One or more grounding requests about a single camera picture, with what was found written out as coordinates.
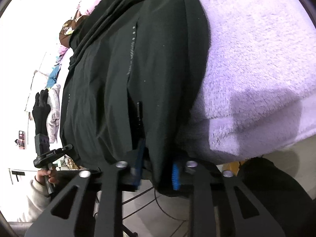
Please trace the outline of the person left hand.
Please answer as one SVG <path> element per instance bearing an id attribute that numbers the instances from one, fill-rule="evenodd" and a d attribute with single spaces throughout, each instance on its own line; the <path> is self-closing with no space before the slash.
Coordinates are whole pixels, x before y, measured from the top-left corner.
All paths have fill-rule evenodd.
<path id="1" fill-rule="evenodd" d="M 46 180 L 48 180 L 52 184 L 59 183 L 59 181 L 57 179 L 57 170 L 56 170 L 56 167 L 54 165 L 51 166 L 51 168 L 49 168 L 49 170 L 44 169 L 44 168 L 38 170 L 37 174 L 35 176 L 35 179 L 38 183 L 40 183 L 43 186 L 46 184 Z"/>

